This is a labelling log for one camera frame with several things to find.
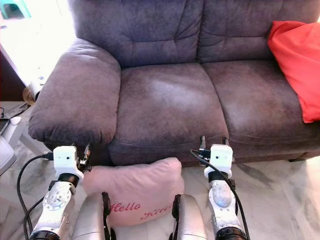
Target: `sofa backrest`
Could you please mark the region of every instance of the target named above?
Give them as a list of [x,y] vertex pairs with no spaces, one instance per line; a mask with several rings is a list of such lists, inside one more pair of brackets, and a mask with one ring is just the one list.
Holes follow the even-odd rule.
[[204,0],[69,0],[75,33],[122,67],[195,62]]
[[270,59],[272,21],[316,22],[319,0],[204,0],[197,60]]

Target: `red pillow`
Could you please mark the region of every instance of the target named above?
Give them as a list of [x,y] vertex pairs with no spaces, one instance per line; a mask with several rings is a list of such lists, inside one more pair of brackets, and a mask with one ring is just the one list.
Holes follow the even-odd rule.
[[319,121],[320,23],[274,21],[268,45],[298,95],[303,121]]

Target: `sofa armrest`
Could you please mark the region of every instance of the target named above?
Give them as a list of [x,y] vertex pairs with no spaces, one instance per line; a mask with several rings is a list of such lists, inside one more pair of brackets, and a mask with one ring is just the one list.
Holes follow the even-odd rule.
[[30,136],[45,143],[109,143],[116,132],[120,81],[117,60],[77,38],[38,96]]

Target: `gray sofa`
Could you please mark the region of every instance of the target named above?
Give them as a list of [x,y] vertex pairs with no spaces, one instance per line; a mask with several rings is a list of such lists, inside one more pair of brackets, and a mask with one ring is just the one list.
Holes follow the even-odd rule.
[[95,164],[177,157],[229,138],[238,163],[320,155],[270,52],[272,21],[317,21],[319,0],[70,0],[77,40],[39,94],[29,134],[91,143]]

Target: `tile floor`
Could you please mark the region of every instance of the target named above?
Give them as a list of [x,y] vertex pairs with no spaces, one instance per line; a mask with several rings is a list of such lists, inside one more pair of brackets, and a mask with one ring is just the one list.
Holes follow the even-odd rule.
[[[16,179],[23,163],[33,154],[21,143],[15,148],[17,161],[0,177],[0,239],[23,239],[23,211],[16,194]],[[320,239],[320,157],[307,161],[254,162],[234,164],[233,178],[242,201],[252,240]],[[208,205],[208,183],[202,167],[183,169],[185,193],[193,195],[203,214],[208,239],[214,239]],[[21,190],[27,206],[47,191],[55,179],[52,162],[38,160],[26,169]],[[80,210],[85,192],[77,188],[72,218]],[[37,207],[31,219],[40,216]],[[166,240],[173,228],[170,214],[133,227],[117,227],[117,240]]]

